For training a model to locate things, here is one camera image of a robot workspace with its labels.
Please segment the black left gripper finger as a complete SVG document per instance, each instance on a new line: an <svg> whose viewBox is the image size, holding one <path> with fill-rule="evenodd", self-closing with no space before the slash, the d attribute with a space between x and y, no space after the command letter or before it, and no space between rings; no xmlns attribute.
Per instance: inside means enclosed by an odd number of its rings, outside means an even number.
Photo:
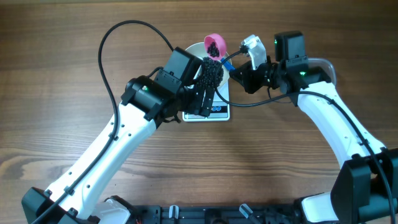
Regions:
<svg viewBox="0 0 398 224"><path fill-rule="evenodd" d="M213 88L207 88L206 90L207 90L207 94L208 94L208 98L209 98L209 115L210 115L212 104L213 104L215 90Z"/></svg>
<svg viewBox="0 0 398 224"><path fill-rule="evenodd" d="M208 98L206 89L203 90L202 97L203 97L203 99L202 99L202 103L200 106L199 115L202 117L208 117L209 116L209 98Z"/></svg>

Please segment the white bowl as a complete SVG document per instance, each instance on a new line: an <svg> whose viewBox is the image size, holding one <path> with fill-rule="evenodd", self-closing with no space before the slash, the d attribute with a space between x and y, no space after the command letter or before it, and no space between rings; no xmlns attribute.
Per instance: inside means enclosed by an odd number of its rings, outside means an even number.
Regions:
<svg viewBox="0 0 398 224"><path fill-rule="evenodd" d="M205 50L205 45L204 42L198 42L195 44L192 44L188 48L185 49L188 53L200 58L201 60L205 57L208 56L206 50ZM223 79L221 83L218 86L218 89L220 90L221 87L228 82L229 79L229 69L226 68L227 65L232 65L231 59L229 59L227 62L225 62L222 66L223 68Z"/></svg>

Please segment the white kitchen scale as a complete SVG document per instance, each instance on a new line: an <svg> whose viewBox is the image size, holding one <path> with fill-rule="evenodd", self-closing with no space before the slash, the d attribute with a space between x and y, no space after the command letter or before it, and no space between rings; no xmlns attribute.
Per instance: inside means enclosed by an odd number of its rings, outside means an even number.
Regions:
<svg viewBox="0 0 398 224"><path fill-rule="evenodd" d="M189 123L228 121L230 119L230 107L215 92L211 113L208 117L183 112L182 118L185 122Z"/></svg>

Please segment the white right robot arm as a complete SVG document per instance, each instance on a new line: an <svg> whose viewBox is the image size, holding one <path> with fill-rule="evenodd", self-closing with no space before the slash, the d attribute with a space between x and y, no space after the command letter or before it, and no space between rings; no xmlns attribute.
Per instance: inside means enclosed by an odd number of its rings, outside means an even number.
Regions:
<svg viewBox="0 0 398 224"><path fill-rule="evenodd" d="M266 86L300 108L332 148L340 172L329 192L297 201L300 223L365 223L382 217L396 222L397 151L376 139L344 104L336 90L335 69L310 58L299 31L274 36L271 60L260 38L246 37L240 51L249 62L230 72L247 93Z"/></svg>

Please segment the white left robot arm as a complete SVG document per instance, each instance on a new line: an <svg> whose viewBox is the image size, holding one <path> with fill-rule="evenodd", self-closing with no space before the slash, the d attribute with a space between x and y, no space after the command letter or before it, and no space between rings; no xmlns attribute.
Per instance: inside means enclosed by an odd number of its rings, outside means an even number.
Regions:
<svg viewBox="0 0 398 224"><path fill-rule="evenodd" d="M95 221L98 200L125 160L162 123L179 121L178 112L192 107L191 86L203 70L201 57L177 47L155 78L130 80L113 117L74 165L45 190L32 187L23 196L27 222Z"/></svg>

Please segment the pink scoop with blue handle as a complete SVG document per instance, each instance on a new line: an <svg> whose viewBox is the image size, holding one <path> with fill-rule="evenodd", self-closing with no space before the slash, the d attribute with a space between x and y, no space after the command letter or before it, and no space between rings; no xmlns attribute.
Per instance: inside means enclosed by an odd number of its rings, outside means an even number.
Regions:
<svg viewBox="0 0 398 224"><path fill-rule="evenodd" d="M216 43L216 47L217 47L218 50L220 51L220 56L219 56L219 57L216 57L216 58L213 58L213 57L210 57L210 56L208 55L209 58L211 58L212 60L220 60L221 62L224 62L225 59L227 58L227 55L226 55L227 45L226 45L226 42L225 42L224 38L223 38L221 35L216 34L216 33L207 35L207 36L204 38L204 45L205 45L205 50L206 50L206 52L207 52L208 46L209 46L212 42L215 42L215 43Z"/></svg>

